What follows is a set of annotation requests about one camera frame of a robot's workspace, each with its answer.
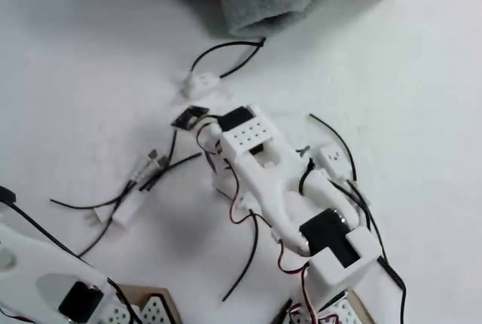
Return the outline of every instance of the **white plastic part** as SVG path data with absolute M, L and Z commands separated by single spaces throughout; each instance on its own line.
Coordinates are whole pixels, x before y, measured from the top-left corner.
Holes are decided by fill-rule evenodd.
M 167 309 L 161 298 L 151 296 L 142 309 L 140 318 L 143 324 L 174 324 L 167 315 Z
M 307 160 L 295 152 L 258 107 L 250 108 L 255 114 L 253 119 L 222 133 L 221 156 L 230 161 L 241 183 L 256 198 L 276 236 L 281 237 L 291 251 L 308 256 L 308 242 L 288 217 L 284 204 L 285 192 L 298 191 L 300 178 L 307 169 Z M 210 145 L 218 140 L 218 136 L 213 136 Z M 263 167 L 250 153 L 249 150 L 259 144 L 263 144 L 264 153 L 272 158 L 274 165 Z M 336 209 L 345 218 L 349 228 L 358 226 L 357 212 L 331 185 L 323 172 L 315 170 L 308 175 L 304 193 L 320 208 Z
M 129 324 L 130 314 L 125 305 L 112 304 L 107 307 L 96 324 Z
M 18 234 L 0 224 L 2 248 L 14 260 L 0 267 L 0 306 L 38 324 L 66 324 L 59 313 L 76 281 L 95 286 L 104 296 L 87 324 L 97 324 L 105 307 L 114 299 L 107 277 L 57 246 Z
M 211 72 L 202 74 L 191 72 L 184 82 L 182 93 L 188 99 L 199 99 L 216 89 L 220 80 L 219 76 Z
M 352 178 L 352 167 L 339 145 L 323 145 L 316 157 L 334 181 L 345 182 Z
M 305 283 L 310 302 L 316 310 L 340 292 L 354 288 L 381 255 L 380 245 L 365 226 L 350 231 L 346 239 L 360 257 L 350 266 L 343 267 L 328 247 L 310 259 Z M 302 303 L 306 313 L 301 288 L 294 302 Z

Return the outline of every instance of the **wire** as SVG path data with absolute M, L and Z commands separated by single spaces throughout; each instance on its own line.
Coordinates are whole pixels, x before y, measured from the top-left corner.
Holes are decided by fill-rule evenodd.
M 178 136 L 178 131 L 174 130 L 172 133 L 172 141 L 171 141 L 171 148 L 169 149 L 169 154 L 167 156 L 167 164 L 166 167 L 162 170 L 160 170 L 158 173 L 155 173 L 152 175 L 152 177 L 139 189 L 139 191 L 144 191 L 147 189 L 147 191 L 150 191 L 151 188 L 154 187 L 154 185 L 159 181 L 159 179 L 163 176 L 163 174 L 167 171 L 167 167 L 171 164 L 172 156 L 174 155 L 174 148 L 175 148 L 175 141 Z
M 319 123 L 323 124 L 325 127 L 327 127 L 339 140 L 340 142 L 343 144 L 343 146 L 345 147 L 346 149 L 346 153 L 348 154 L 348 158 L 349 158 L 349 163 L 350 165 L 352 166 L 352 180 L 354 182 L 356 182 L 356 167 L 355 167 L 355 161 L 353 160 L 353 156 L 352 156 L 352 152 L 349 150 L 349 147 L 348 145 L 346 144 L 345 140 L 340 136 L 340 134 L 332 127 L 330 126 L 328 123 L 326 123 L 325 121 L 322 121 L 320 118 L 316 117 L 314 114 L 310 113 L 310 117 L 315 119 L 316 121 L 318 121 Z
M 57 238 L 55 238 L 54 235 L 52 235 L 51 233 L 49 233 L 47 230 L 45 230 L 42 226 L 40 226 L 39 223 L 37 223 L 36 220 L 32 219 L 29 215 L 27 215 L 23 210 L 21 210 L 21 208 L 19 208 L 17 205 L 15 205 L 14 203 L 8 203 L 8 202 L 5 202 L 5 204 L 10 207 L 13 211 L 15 211 L 16 213 L 18 213 L 19 215 L 21 215 L 29 224 L 31 224 L 33 227 L 35 227 L 37 230 L 39 230 L 47 239 L 49 239 L 50 241 L 52 241 L 53 243 L 55 243 L 55 245 L 57 245 L 59 248 L 61 248 L 63 251 L 67 252 L 68 254 L 78 258 L 80 261 L 82 261 L 83 263 L 85 263 L 85 265 L 87 265 L 87 263 L 82 260 L 81 258 L 77 257 L 76 254 L 73 253 L 72 250 L 70 250 L 67 246 L 65 246 L 63 243 L 61 243 L 60 241 L 58 241 Z M 136 312 L 133 310 L 132 306 L 130 305 L 129 301 L 127 300 L 125 294 L 122 292 L 121 288 L 119 287 L 119 285 L 117 283 L 114 282 L 114 280 L 112 280 L 110 277 L 107 278 L 107 282 L 115 289 L 115 291 L 117 292 L 117 295 L 120 297 L 120 300 L 126 305 L 127 307 L 127 310 L 129 311 L 130 313 L 130 316 L 131 316 L 131 322 L 133 320 L 135 320 L 138 324 L 142 324 L 142 321 L 140 320 L 140 318 L 137 316 Z
M 334 324 L 338 324 L 340 322 L 340 318 L 338 317 L 337 314 L 335 313 L 332 313 L 332 314 L 328 314 L 327 316 L 324 316 L 322 318 L 319 318 L 318 319 L 318 323 L 320 322 L 327 322 L 329 321 L 330 319 L 334 319 Z
M 119 199 L 119 197 L 120 196 L 117 196 L 110 201 L 107 201 L 107 202 L 104 202 L 104 203 L 99 203 L 98 205 L 92 205 L 92 206 L 73 206 L 73 205 L 69 205 L 67 203 L 63 203 L 63 202 L 54 200 L 52 198 L 50 199 L 50 202 L 55 203 L 55 204 L 60 205 L 60 206 L 67 207 L 69 209 L 97 209 L 99 207 L 110 206 L 110 205 L 114 204 Z
M 265 41 L 266 41 L 266 38 L 262 38 L 259 42 L 256 42 L 256 41 L 230 41 L 228 43 L 218 44 L 218 45 L 216 45 L 214 47 L 211 47 L 210 49 L 206 50 L 201 55 L 199 55 L 196 58 L 196 60 L 194 60 L 194 63 L 191 66 L 191 71 L 192 72 L 194 71 L 194 68 L 196 68 L 197 64 L 199 63 L 199 61 L 201 61 L 202 58 L 204 58 L 207 54 L 213 52 L 214 50 L 221 49 L 223 47 L 233 47 L 233 46 L 237 46 L 237 45 L 248 45 L 248 46 L 256 47 L 256 49 L 251 54 L 249 54 L 249 56 L 245 60 L 243 60 L 238 66 L 232 68 L 228 72 L 225 72 L 224 74 L 221 74 L 219 76 L 219 78 L 221 78 L 221 79 L 226 78 L 228 75 L 231 75 L 234 72 L 237 72 L 243 66 L 245 66 L 249 62 L 249 60 L 251 60 L 258 53 L 258 51 L 264 46 Z
M 229 197 L 227 194 L 225 194 L 223 191 L 221 191 L 219 188 L 216 188 L 216 191 L 219 192 L 220 194 L 222 194 L 223 196 L 225 196 L 228 200 L 232 200 L 231 197 Z M 252 213 L 252 215 L 256 216 L 257 218 L 263 220 L 263 222 L 269 227 L 269 228 L 273 228 L 273 226 L 263 217 L 261 216 L 259 213 Z M 245 219 L 247 219 L 250 215 L 247 215 L 244 219 L 242 219 L 242 222 L 244 222 Z
M 307 179 L 308 175 L 311 173 L 311 171 L 313 171 L 314 169 L 315 169 L 315 162 L 313 162 L 313 159 L 310 157 L 310 161 L 308 162 L 308 165 L 307 165 L 307 170 L 304 171 L 304 174 L 301 176 L 300 183 L 298 185 L 298 192 L 300 192 L 301 196 L 304 196 L 304 193 L 303 193 L 304 182 Z
M 371 214 L 370 208 L 368 207 L 365 199 L 363 198 L 362 194 L 360 194 L 360 191 L 357 189 L 357 187 L 354 184 L 352 184 L 350 181 L 348 181 L 348 185 L 353 190 L 353 192 L 355 192 L 355 194 L 358 196 L 358 198 L 359 198 L 358 204 L 361 207 L 361 209 L 365 208 L 364 210 L 366 210 L 366 212 L 370 216 L 370 220 L 371 220 L 371 222 L 374 226 L 375 233 L 377 234 L 377 237 L 378 237 L 378 241 L 380 242 L 380 246 L 382 247 L 383 258 L 386 260 L 386 262 L 388 262 L 388 258 L 387 258 L 386 251 L 385 251 L 385 246 L 383 245 L 382 234 L 380 233 L 380 230 L 378 229 L 378 225 L 375 222 L 375 219 L 374 219 L 373 215 Z
M 197 145 L 203 150 L 205 151 L 206 153 L 209 153 L 209 154 L 217 154 L 216 152 L 211 152 L 211 151 L 208 151 L 207 149 L 205 149 L 201 143 L 199 142 L 199 136 L 201 134 L 201 132 L 203 131 L 204 128 L 208 127 L 210 124 L 212 124 L 212 122 L 209 122 L 209 123 L 205 123 L 201 126 L 201 128 L 197 131 L 196 133 L 196 143 Z
M 300 272 L 302 272 L 304 270 L 305 266 L 307 266 L 307 264 L 304 264 L 302 267 L 300 267 L 298 269 L 294 269 L 294 270 L 286 270 L 282 267 L 281 260 L 283 258 L 284 253 L 285 253 L 285 245 L 283 244 L 283 242 L 281 240 L 279 241 L 279 244 L 281 245 L 281 251 L 279 252 L 279 257 L 278 257 L 278 267 L 279 267 L 279 269 L 283 273 L 290 274 L 290 275 L 299 274 Z
M 378 263 L 387 272 L 387 274 L 395 281 L 395 284 L 401 289 L 401 305 L 400 305 L 400 324 L 404 324 L 405 315 L 405 300 L 407 299 L 407 287 L 403 279 L 397 274 L 397 272 L 390 266 L 387 260 L 381 256 L 378 258 Z
M 303 297 L 308 309 L 308 313 L 310 314 L 311 324 L 318 324 L 318 320 L 316 318 L 316 312 L 313 309 L 313 306 L 311 305 L 310 298 L 308 298 L 307 288 L 304 282 L 304 274 L 309 266 L 310 266 L 309 264 L 305 264 L 303 266 L 303 270 L 301 271 L 301 288 L 303 291 Z
M 249 267 L 251 266 L 251 263 L 253 262 L 253 258 L 255 257 L 256 249 L 258 248 L 258 238 L 259 238 L 259 226 L 258 226 L 258 220 L 256 219 L 256 215 L 253 213 L 253 211 L 250 209 L 249 213 L 251 214 L 250 217 L 252 217 L 253 222 L 255 224 L 255 241 L 253 242 L 253 248 L 251 250 L 251 253 L 249 254 L 248 262 L 246 262 L 245 267 L 243 268 L 243 271 L 241 271 L 241 274 L 238 276 L 234 284 L 231 286 L 231 288 L 227 291 L 226 295 L 222 298 L 222 302 L 224 303 L 231 295 L 231 293 L 234 291 L 234 289 L 239 285 L 243 277 L 246 275 L 248 272 Z
M 14 316 L 14 315 L 8 315 L 7 313 L 5 313 L 1 308 L 0 308 L 0 313 L 3 315 L 3 316 L 6 316 L 7 318 L 10 318 L 10 319 L 15 319 L 15 320 L 18 320 L 19 322 L 33 322 L 27 318 L 24 318 L 23 316 Z
M 114 214 L 116 213 L 117 209 L 119 206 L 123 203 L 127 195 L 132 191 L 132 189 L 136 186 L 136 183 L 133 181 L 129 181 L 126 184 L 126 187 L 124 190 L 122 190 L 122 193 L 120 194 L 118 200 L 115 203 L 114 209 L 112 209 L 111 215 L 107 219 L 107 223 L 105 224 L 104 228 L 102 231 L 100 231 L 100 234 L 97 236 L 97 238 L 80 254 L 77 255 L 77 257 L 82 258 L 84 257 L 90 250 L 92 250 L 98 243 L 99 241 L 105 236 L 107 233 L 107 230 L 111 227 L 112 222 L 114 221 Z
M 363 213 L 365 214 L 365 222 L 367 224 L 367 229 L 369 231 L 371 231 L 371 217 L 370 217 L 370 212 L 368 211 L 368 206 L 366 205 L 363 205 L 363 204 L 360 204 L 360 202 L 358 201 L 358 199 L 353 196 L 352 193 L 348 192 L 345 188 L 343 188 L 342 186 L 338 185 L 336 182 L 333 182 L 331 181 L 331 184 L 338 190 L 338 191 L 341 191 L 345 196 L 347 196 L 351 201 L 353 201 L 354 203 L 356 203 L 358 205 L 358 207 L 360 207 L 360 209 L 363 211 Z
M 195 158 L 198 158 L 198 157 L 200 157 L 201 155 L 202 155 L 202 153 L 198 152 L 198 153 L 196 153 L 196 154 L 192 154 L 192 155 L 189 156 L 189 157 L 183 158 L 182 160 L 176 162 L 175 164 L 171 164 L 171 165 L 168 166 L 166 169 L 164 169 L 161 174 L 159 174 L 159 173 L 156 174 L 155 179 L 152 180 L 152 183 L 151 183 L 151 184 L 149 185 L 149 187 L 147 188 L 147 191 L 150 191 L 150 190 L 157 184 L 157 182 L 160 180 L 160 178 L 161 178 L 162 176 L 164 176 L 165 173 L 168 173 L 170 170 L 175 169 L 177 166 L 179 166 L 179 165 L 181 165 L 181 164 L 184 164 L 184 163 L 186 163 L 186 162 L 188 162 L 188 161 L 190 161 L 190 160 L 193 160 L 193 159 L 195 159 Z

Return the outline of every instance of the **white surface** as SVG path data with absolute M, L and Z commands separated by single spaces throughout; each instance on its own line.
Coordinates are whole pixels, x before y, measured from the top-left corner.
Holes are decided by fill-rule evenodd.
M 332 142 L 307 112 L 345 137 L 406 281 L 407 323 L 480 317 L 481 5 L 333 0 L 222 82 L 299 148 Z M 78 251 L 100 227 L 48 198 L 109 199 L 139 154 L 167 150 L 167 125 L 186 104 L 178 89 L 196 56 L 220 42 L 221 10 L 217 0 L 0 0 L 0 11 L 0 182 Z M 223 72 L 242 51 L 202 65 Z M 175 158 L 197 150 L 179 138 Z M 230 224 L 210 181 L 202 160 L 171 172 L 130 229 L 109 231 L 88 261 L 118 282 L 169 288 L 187 324 L 269 322 L 299 278 L 278 272 L 278 248 L 261 226 L 253 266 L 220 304 L 252 229 Z M 398 322 L 400 292 L 375 274 L 358 293 L 377 322 Z

